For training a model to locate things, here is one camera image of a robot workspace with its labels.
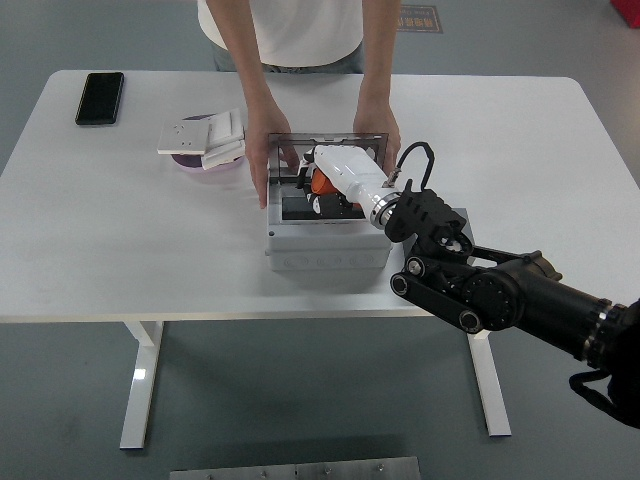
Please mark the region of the person's left hand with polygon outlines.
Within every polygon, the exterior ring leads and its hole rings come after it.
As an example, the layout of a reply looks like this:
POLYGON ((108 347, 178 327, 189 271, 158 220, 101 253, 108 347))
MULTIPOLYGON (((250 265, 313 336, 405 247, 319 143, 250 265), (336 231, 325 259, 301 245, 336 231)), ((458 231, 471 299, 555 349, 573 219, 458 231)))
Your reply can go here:
POLYGON ((387 135, 382 169, 386 174, 390 174, 396 166, 397 155, 401 147, 401 136, 389 103, 378 100, 360 100, 353 121, 353 132, 387 135))

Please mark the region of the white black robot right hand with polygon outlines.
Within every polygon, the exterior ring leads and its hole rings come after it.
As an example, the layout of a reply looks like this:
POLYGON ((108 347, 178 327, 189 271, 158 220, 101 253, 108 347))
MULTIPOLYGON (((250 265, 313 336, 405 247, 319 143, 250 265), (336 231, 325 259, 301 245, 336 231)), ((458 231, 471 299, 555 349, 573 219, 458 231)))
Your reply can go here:
POLYGON ((304 189, 313 211, 322 216, 338 215, 336 206, 359 205, 370 223, 383 229, 400 193, 383 170, 358 146, 318 145, 303 155, 297 175, 298 189, 304 189))

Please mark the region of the person's right hand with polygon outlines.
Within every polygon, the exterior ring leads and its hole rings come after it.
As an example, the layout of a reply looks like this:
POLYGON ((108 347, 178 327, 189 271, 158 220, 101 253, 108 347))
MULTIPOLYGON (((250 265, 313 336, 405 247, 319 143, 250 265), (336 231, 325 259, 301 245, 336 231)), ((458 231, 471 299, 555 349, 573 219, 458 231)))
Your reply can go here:
POLYGON ((271 134, 291 134, 290 124, 273 102, 267 106, 251 106, 248 109, 245 154, 261 209, 267 206, 267 185, 271 134))

